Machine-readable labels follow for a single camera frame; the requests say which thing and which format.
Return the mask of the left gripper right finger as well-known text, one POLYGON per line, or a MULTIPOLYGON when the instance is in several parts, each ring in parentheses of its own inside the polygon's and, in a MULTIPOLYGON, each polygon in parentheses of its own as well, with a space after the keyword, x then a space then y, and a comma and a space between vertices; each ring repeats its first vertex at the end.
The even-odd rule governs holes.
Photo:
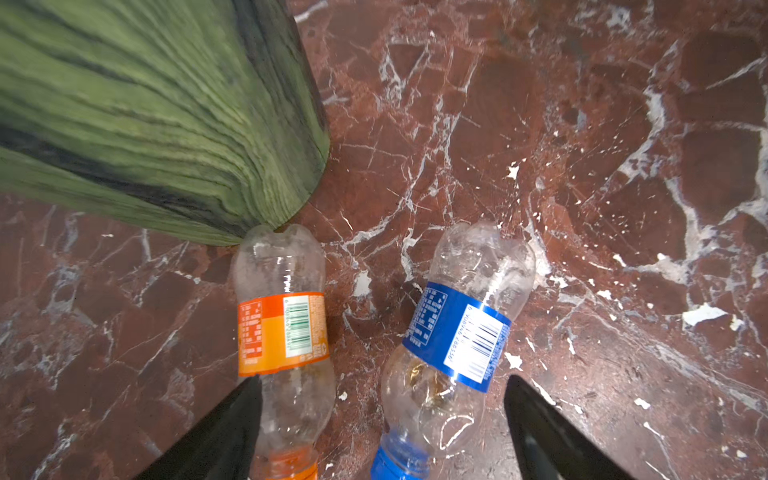
POLYGON ((633 479, 518 375, 507 380, 504 409, 522 478, 633 479))

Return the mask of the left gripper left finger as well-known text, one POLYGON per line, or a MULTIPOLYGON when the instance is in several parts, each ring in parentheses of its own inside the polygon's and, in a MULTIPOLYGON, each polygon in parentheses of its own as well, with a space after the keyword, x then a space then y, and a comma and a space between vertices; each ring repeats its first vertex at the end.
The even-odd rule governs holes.
POLYGON ((247 479, 263 408, 259 376, 243 380, 139 479, 247 479))

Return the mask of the clear bottle blue label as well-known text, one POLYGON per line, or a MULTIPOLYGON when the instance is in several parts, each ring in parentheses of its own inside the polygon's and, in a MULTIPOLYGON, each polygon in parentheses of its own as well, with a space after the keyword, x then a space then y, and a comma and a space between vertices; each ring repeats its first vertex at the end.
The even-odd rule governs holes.
POLYGON ((372 478, 426 479, 433 463, 467 447, 535 277, 531 248, 488 221, 443 234, 403 342, 384 367, 386 429, 372 478))

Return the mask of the clear bottle orange label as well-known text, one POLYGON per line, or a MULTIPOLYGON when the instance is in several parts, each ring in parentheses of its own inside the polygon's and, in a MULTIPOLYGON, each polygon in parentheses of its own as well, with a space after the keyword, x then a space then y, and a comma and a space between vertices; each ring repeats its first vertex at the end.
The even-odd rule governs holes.
POLYGON ((324 287, 325 256, 308 229, 250 230, 234 257, 238 374, 258 377, 255 453, 267 479, 315 479, 315 444, 335 404, 324 287))

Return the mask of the green wood-pattern trash bin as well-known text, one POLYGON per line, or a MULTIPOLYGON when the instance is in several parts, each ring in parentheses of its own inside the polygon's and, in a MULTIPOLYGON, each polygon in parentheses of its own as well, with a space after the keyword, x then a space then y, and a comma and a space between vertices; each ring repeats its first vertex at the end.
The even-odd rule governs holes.
POLYGON ((5 1, 1 188, 234 245, 317 189, 330 132, 283 1, 5 1))

